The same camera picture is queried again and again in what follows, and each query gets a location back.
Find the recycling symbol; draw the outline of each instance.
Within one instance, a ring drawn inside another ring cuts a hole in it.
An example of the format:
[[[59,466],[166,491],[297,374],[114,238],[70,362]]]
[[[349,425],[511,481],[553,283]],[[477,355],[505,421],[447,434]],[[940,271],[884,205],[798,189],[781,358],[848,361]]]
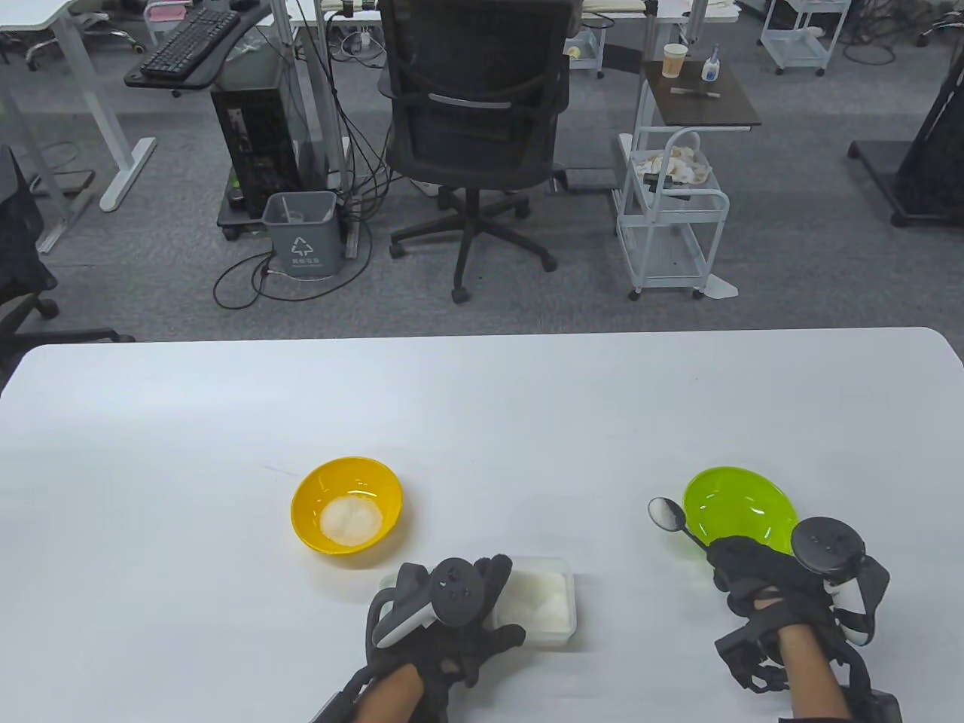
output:
[[[304,258],[308,254],[314,254],[314,249],[311,247],[311,244],[308,241],[299,236],[291,245],[291,252],[293,254],[297,254],[301,258]]]

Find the black office chair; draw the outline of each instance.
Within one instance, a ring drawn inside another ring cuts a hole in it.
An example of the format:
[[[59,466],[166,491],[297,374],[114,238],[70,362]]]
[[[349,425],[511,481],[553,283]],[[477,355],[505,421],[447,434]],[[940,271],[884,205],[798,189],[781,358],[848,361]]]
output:
[[[439,209],[456,215],[391,235],[392,258],[405,239],[460,230],[452,301],[479,233],[556,260],[494,216],[529,215],[519,194],[480,207],[479,191],[531,188],[552,171],[556,120],[569,105],[569,58],[563,54],[569,0],[381,0],[386,69],[379,90],[391,99],[388,165],[414,180],[438,183]],[[455,189],[466,190],[465,200]]]
[[[44,319],[60,313],[56,302],[40,294],[57,285],[57,280],[40,262],[37,240],[43,233],[43,218],[30,193],[20,167],[7,146],[0,146],[0,305],[23,297],[6,316],[0,318],[0,388],[20,357],[43,344],[74,344],[110,339],[134,341],[113,329],[80,332],[43,332],[18,334],[17,330],[36,309]]]

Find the paper cup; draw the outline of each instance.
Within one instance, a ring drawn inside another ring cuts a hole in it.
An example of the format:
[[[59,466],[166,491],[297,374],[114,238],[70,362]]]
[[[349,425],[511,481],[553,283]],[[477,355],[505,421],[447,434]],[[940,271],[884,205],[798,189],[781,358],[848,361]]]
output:
[[[663,77],[679,78],[688,48],[678,42],[663,45]]]

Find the bottle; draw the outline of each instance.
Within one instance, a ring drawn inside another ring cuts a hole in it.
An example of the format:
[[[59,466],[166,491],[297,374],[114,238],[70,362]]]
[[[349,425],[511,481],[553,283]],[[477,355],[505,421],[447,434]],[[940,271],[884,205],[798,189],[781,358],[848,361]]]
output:
[[[713,54],[703,63],[703,79],[712,83],[720,76],[720,46],[719,43],[713,46]]]

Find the hand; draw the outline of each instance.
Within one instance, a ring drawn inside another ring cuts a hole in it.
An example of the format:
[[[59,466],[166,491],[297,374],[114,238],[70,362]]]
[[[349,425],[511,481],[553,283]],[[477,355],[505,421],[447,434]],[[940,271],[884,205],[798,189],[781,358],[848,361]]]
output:
[[[777,552],[748,537],[726,537],[710,544],[707,561],[713,580],[728,592],[727,604],[736,615],[750,617],[757,599],[780,598],[790,607],[822,607],[829,613],[830,596],[820,576],[804,568],[795,557]]]
[[[495,602],[512,572],[512,560],[496,555],[491,560],[483,557],[475,562],[482,577],[485,597],[479,613],[460,628],[447,628],[435,622],[419,628],[390,648],[369,651],[369,663],[411,663],[425,685],[422,705],[429,715],[437,716],[448,706],[448,689],[459,681],[466,687],[478,682],[479,668],[489,658],[525,640],[525,630],[518,625],[485,629],[483,623],[495,607]]]

